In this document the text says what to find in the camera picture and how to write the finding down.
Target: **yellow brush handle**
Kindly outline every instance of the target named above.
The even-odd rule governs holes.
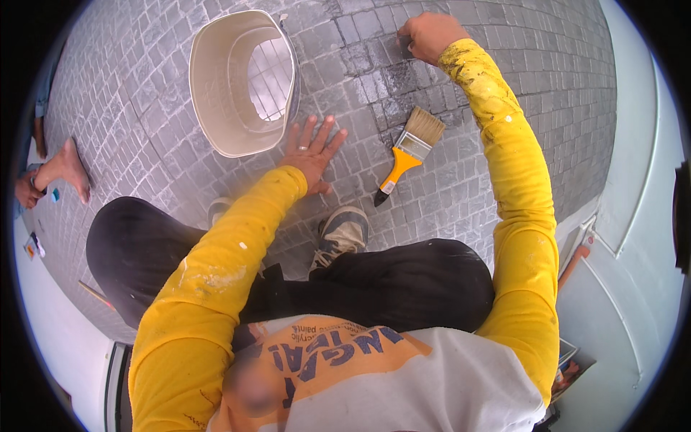
[[[398,179],[401,178],[404,172],[408,171],[410,168],[422,165],[421,160],[416,159],[411,155],[403,152],[398,147],[393,148],[393,156],[393,169],[391,170],[391,173],[388,175],[388,177],[384,180],[384,183],[382,183],[379,187],[382,190],[382,192],[385,192],[387,194],[391,193],[393,187],[396,185]]]

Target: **sneaker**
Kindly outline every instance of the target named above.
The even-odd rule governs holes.
[[[310,272],[326,268],[346,252],[362,252],[367,246],[370,223],[365,212],[357,207],[341,207],[319,228],[319,248],[314,254]]]
[[[207,211],[207,221],[209,223],[209,229],[214,226],[216,221],[220,219],[221,216],[228,211],[230,206],[233,205],[233,200],[230,198],[225,198],[224,196],[217,198],[211,202],[209,210]]]

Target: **cobblestone floor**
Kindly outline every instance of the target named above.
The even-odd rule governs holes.
[[[66,43],[46,116],[50,155],[75,138],[92,201],[83,206],[59,181],[51,187],[61,199],[41,200],[31,217],[51,274],[109,337],[133,341],[135,331],[77,284],[99,289],[84,256],[98,210],[118,196],[137,196],[206,228],[213,199],[241,195],[282,156],[282,146],[240,159],[218,155],[192,107],[187,64],[194,34],[212,19],[251,8],[288,14],[303,78],[300,118],[333,113],[351,131],[324,175],[335,193],[299,202],[269,249],[265,262],[280,261],[288,278],[305,276],[317,223],[340,205],[370,215],[369,250],[457,238],[493,266],[496,204],[468,102],[441,71],[402,59],[395,45],[396,29],[423,10],[457,17],[497,62],[543,148],[557,219],[602,191],[616,83],[597,0],[94,0]],[[392,166],[392,142],[415,104],[448,128],[424,165],[375,209],[372,195]]]

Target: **white wall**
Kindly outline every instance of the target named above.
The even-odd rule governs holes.
[[[616,20],[628,18],[611,13],[618,8],[612,0],[601,3],[613,41],[621,40],[614,32],[625,26]],[[619,72],[617,49],[615,44]],[[609,172],[595,222],[597,236],[593,244],[586,244],[591,253],[558,295],[562,337],[597,363],[558,402],[562,417],[552,428],[555,432],[619,430],[654,381],[678,319],[683,277],[674,268],[672,194],[674,169],[683,160],[683,150],[670,90],[655,63],[653,70],[652,143],[615,141],[612,166],[620,169]],[[633,91],[619,82],[617,87],[617,98]],[[639,120],[618,113],[616,135],[622,136],[621,129],[636,131]],[[640,180],[649,164],[643,184],[627,184],[629,177]],[[623,242],[618,254],[611,250],[617,238]]]
[[[15,256],[31,330],[55,381],[72,397],[75,414],[89,431],[104,430],[104,395],[113,341],[69,301],[38,256],[23,250],[22,218],[15,221]]]

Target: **person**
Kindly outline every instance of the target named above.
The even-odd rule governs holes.
[[[362,252],[366,215],[335,211],[307,281],[261,260],[285,212],[329,192],[320,175],[347,131],[289,131],[284,159],[208,232],[136,198],[93,221],[89,267],[138,326],[129,370],[135,430],[529,431],[558,362],[558,252],[549,174],[492,59],[447,15],[399,30],[468,96],[498,215],[492,278],[459,241]]]
[[[53,76],[57,69],[60,52],[49,62],[46,76],[39,81],[36,93],[32,126],[28,127],[22,137],[19,154],[19,175],[15,180],[14,217],[18,218],[27,209],[32,209],[48,192],[48,185],[63,178],[77,190],[79,199],[86,204],[90,198],[89,181],[82,161],[79,159],[74,139],[69,137],[58,153],[46,163],[28,165],[31,136],[36,142],[36,152],[41,159],[46,159],[48,150],[44,136],[44,116],[48,111],[48,98]]]

